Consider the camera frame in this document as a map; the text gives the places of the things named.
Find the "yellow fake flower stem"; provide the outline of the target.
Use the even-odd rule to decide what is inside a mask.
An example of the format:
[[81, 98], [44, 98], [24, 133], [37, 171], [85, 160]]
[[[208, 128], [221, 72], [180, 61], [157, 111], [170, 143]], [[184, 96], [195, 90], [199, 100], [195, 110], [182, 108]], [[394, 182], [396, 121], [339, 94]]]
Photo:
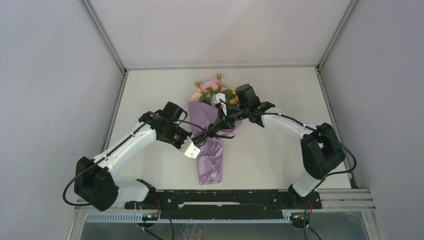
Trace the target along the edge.
[[227, 103], [229, 103], [230, 105], [237, 105], [239, 103], [239, 99], [238, 96], [236, 94], [236, 89], [235, 88], [229, 88], [223, 91], [223, 93], [225, 94], [225, 100]]

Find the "pink fake flower stem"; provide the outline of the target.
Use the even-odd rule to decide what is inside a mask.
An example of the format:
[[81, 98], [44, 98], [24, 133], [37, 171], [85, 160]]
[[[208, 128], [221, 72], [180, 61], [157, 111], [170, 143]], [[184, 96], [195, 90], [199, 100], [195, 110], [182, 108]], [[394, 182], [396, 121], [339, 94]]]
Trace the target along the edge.
[[206, 89], [203, 87], [203, 83], [201, 81], [194, 83], [196, 87], [196, 91], [192, 94], [190, 100], [192, 102], [201, 102], [200, 98], [206, 93]]
[[222, 75], [217, 73], [215, 79], [200, 83], [198, 89], [200, 93], [199, 101], [210, 104], [212, 96], [223, 94], [227, 90], [227, 86], [222, 82]]

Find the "pink purple wrapping paper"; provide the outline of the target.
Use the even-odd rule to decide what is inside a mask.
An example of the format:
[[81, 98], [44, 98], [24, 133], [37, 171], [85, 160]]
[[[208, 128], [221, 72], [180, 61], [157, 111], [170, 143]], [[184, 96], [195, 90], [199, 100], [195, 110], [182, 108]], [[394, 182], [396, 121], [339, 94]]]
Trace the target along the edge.
[[216, 137], [205, 136], [212, 132], [212, 125], [219, 119], [219, 110], [204, 102], [188, 103], [189, 121], [194, 136], [200, 137], [197, 171], [200, 185], [218, 184], [222, 181], [224, 147]]

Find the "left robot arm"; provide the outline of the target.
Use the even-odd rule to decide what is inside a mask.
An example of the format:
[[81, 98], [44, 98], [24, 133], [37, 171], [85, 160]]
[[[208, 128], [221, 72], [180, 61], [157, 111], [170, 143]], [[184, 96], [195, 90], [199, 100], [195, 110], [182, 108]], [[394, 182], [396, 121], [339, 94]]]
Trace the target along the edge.
[[75, 177], [70, 181], [73, 191], [99, 211], [112, 205], [138, 202], [149, 209], [156, 203], [154, 187], [142, 179], [118, 181], [118, 173], [141, 150], [155, 141], [172, 145], [186, 157], [195, 159], [200, 150], [192, 140], [192, 133], [180, 126], [188, 113], [173, 102], [163, 109], [148, 111], [122, 139], [93, 158], [78, 160]]

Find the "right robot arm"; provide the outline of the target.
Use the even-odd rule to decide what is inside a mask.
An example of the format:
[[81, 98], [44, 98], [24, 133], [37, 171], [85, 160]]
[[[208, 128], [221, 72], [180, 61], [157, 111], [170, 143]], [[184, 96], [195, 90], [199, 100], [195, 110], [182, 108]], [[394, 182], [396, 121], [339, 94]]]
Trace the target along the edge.
[[294, 137], [300, 144], [304, 170], [289, 187], [289, 203], [302, 208], [309, 194], [346, 158], [346, 149], [334, 128], [326, 122], [316, 125], [286, 115], [275, 104], [261, 101], [250, 84], [237, 87], [235, 96], [239, 102], [231, 105], [224, 93], [212, 94], [211, 105], [218, 107], [218, 117], [209, 127], [209, 135], [217, 137], [217, 132], [233, 129], [237, 122], [248, 119], [262, 128]]

